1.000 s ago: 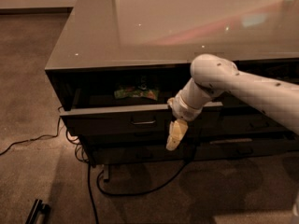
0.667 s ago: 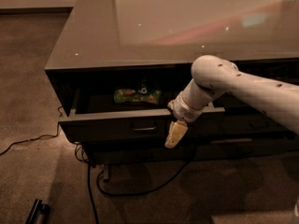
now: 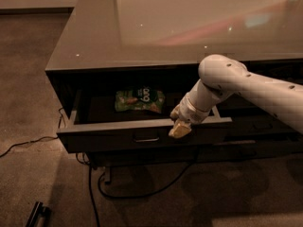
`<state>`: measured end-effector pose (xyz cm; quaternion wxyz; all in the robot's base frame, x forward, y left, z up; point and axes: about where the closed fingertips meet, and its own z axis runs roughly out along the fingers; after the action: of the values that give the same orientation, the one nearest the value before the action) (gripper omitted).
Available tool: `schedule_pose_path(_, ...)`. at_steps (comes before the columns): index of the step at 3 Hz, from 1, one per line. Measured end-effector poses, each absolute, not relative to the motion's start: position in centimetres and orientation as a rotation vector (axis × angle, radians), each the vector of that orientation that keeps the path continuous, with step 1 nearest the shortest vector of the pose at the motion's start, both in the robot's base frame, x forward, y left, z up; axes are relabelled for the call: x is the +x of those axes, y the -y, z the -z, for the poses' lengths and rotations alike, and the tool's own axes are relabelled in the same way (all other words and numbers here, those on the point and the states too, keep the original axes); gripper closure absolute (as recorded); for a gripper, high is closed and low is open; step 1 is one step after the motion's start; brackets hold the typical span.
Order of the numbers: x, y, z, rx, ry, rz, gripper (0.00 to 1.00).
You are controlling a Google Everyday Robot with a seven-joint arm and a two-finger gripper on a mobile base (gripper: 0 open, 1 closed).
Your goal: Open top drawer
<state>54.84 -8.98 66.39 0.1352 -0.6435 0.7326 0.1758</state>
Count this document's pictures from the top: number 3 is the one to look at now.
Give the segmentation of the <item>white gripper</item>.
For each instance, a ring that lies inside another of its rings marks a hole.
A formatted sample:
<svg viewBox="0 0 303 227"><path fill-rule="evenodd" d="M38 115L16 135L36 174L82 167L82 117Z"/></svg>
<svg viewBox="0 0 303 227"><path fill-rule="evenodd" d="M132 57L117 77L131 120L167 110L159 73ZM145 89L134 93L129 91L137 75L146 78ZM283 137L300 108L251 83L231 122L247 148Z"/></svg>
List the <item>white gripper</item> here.
<svg viewBox="0 0 303 227"><path fill-rule="evenodd" d="M209 115L210 110L201 110L195 107L189 100L189 93L182 98L170 113L171 119L176 119L169 136L174 139L180 139L191 133L191 124L201 124Z"/></svg>

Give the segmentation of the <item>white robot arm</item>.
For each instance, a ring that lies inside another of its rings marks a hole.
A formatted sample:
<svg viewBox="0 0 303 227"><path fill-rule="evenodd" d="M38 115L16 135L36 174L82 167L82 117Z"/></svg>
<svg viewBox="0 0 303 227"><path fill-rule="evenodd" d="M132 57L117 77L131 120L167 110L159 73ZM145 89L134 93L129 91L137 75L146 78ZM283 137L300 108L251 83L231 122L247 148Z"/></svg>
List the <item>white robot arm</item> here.
<svg viewBox="0 0 303 227"><path fill-rule="evenodd" d="M199 79L170 113L174 121L169 136L179 139L191 133L212 108L236 94L303 133L303 86L254 74L226 56L205 57L198 67Z"/></svg>

